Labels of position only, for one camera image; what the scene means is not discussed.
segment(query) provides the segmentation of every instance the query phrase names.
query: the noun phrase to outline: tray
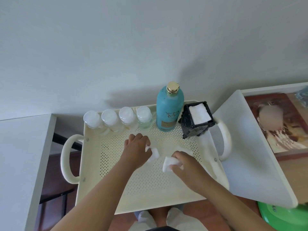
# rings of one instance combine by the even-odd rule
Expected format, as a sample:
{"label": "tray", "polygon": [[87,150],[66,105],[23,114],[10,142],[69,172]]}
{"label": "tray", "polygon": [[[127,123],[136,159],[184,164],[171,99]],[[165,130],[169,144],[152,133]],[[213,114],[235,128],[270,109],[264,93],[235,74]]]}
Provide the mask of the tray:
{"label": "tray", "polygon": [[[155,120],[156,105],[148,105],[148,107],[153,114],[153,120]],[[218,156],[210,131],[205,132],[200,137],[194,136],[183,139],[183,132],[179,123],[170,132],[160,131],[154,121],[152,128],[148,131],[140,131],[138,128],[133,132],[125,130],[120,134],[100,133],[99,129],[90,129],[85,125],[84,136],[71,136],[64,144],[61,154],[61,170],[64,178],[69,183],[79,184],[76,204],[119,160],[124,148],[124,141],[129,134],[139,132],[147,135],[151,143],[156,144],[160,158],[151,163],[145,163],[133,173],[125,187],[116,214],[205,199],[188,189],[173,172],[163,173],[162,167],[165,156],[171,156],[177,145],[192,150],[193,156],[212,178],[229,190],[229,182],[221,165],[221,160],[227,159],[231,152],[231,137],[225,124],[215,117],[214,120],[221,129],[224,139],[224,152],[221,156]],[[79,177],[73,176],[69,166],[71,145],[76,140],[83,141]]]}

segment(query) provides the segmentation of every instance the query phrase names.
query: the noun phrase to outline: tray handle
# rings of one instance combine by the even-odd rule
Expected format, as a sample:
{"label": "tray handle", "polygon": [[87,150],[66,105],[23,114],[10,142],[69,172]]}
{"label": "tray handle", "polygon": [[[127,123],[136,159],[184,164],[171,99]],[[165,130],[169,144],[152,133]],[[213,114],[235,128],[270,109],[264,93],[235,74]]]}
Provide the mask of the tray handle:
{"label": "tray handle", "polygon": [[232,139],[228,127],[219,118],[214,117],[215,123],[218,125],[222,138],[224,140],[224,152],[219,156],[220,161],[226,160],[232,151]]}
{"label": "tray handle", "polygon": [[83,139],[84,139],[84,136],[82,135],[73,135],[69,137],[68,140],[66,140],[62,148],[61,160],[60,160],[61,171],[62,171],[62,174],[65,180],[71,184],[78,184],[80,181],[79,176],[75,177],[71,171],[71,167],[70,167],[71,148],[75,141],[77,140],[83,141]]}

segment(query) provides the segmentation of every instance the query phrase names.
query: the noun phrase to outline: turquoise bottle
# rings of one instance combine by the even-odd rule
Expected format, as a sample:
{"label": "turquoise bottle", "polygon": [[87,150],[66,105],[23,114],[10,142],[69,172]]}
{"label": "turquoise bottle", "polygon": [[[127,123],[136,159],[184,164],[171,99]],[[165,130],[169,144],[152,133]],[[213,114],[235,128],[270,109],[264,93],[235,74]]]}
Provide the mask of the turquoise bottle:
{"label": "turquoise bottle", "polygon": [[172,81],[157,95],[156,125],[164,132],[171,131],[177,122],[184,104],[184,94],[178,83]]}

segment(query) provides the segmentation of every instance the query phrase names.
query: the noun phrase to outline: cabinet door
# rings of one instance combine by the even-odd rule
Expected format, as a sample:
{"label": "cabinet door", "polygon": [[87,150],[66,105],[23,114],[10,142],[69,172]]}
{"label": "cabinet door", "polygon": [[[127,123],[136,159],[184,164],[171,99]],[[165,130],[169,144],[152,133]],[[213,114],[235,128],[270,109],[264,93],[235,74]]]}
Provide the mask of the cabinet door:
{"label": "cabinet door", "polygon": [[0,121],[0,230],[34,230],[56,117]]}
{"label": "cabinet door", "polygon": [[286,208],[297,206],[296,196],[241,91],[235,91],[213,116],[227,125],[232,138],[232,153],[222,162],[230,192]]}

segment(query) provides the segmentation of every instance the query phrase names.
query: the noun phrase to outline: gold bottle cap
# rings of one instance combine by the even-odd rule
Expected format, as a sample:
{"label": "gold bottle cap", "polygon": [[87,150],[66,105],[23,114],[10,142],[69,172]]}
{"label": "gold bottle cap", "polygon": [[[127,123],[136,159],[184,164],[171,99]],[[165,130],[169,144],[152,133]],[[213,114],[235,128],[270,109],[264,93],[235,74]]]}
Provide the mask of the gold bottle cap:
{"label": "gold bottle cap", "polygon": [[180,88],[179,84],[175,81],[171,81],[167,85],[167,91],[169,93],[177,93],[179,88]]}

